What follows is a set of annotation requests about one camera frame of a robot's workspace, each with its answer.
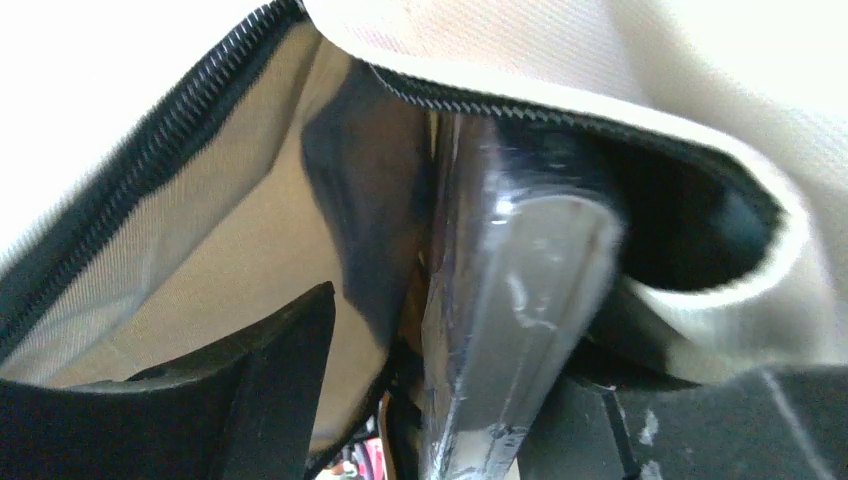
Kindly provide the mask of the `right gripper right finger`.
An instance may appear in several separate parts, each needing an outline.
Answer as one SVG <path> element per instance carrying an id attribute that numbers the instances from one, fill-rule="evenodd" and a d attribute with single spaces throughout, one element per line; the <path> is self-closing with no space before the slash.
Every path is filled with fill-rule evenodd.
<path id="1" fill-rule="evenodd" d="M 524 479 L 843 479 L 847 371 L 763 368 L 671 391 L 565 377 L 518 465 Z"/>

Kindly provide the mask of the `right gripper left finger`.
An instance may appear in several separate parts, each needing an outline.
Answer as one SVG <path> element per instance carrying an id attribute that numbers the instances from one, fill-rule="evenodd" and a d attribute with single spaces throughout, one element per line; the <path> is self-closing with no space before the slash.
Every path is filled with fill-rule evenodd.
<path id="1" fill-rule="evenodd" d="M 300 479 L 335 323 L 322 283 L 124 381 L 1 385 L 5 479 Z"/>

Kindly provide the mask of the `cream canvas backpack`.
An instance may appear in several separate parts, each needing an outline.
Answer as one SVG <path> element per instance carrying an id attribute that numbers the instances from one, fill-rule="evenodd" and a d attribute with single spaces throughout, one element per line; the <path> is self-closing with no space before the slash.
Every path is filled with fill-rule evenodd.
<path id="1" fill-rule="evenodd" d="M 423 479 L 452 114 L 580 135 L 627 217 L 528 434 L 565 377 L 847 371 L 843 1 L 5 1 L 1 385 L 124 381 L 327 282 L 300 479 Z"/>

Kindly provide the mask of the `dark purple paperback book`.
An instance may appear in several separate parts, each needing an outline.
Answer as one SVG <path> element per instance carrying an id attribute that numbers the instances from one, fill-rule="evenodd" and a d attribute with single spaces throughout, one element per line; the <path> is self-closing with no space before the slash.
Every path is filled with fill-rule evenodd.
<path id="1" fill-rule="evenodd" d="M 437 152 L 419 475 L 501 479 L 614 282 L 627 217 L 562 127 L 452 114 Z"/>

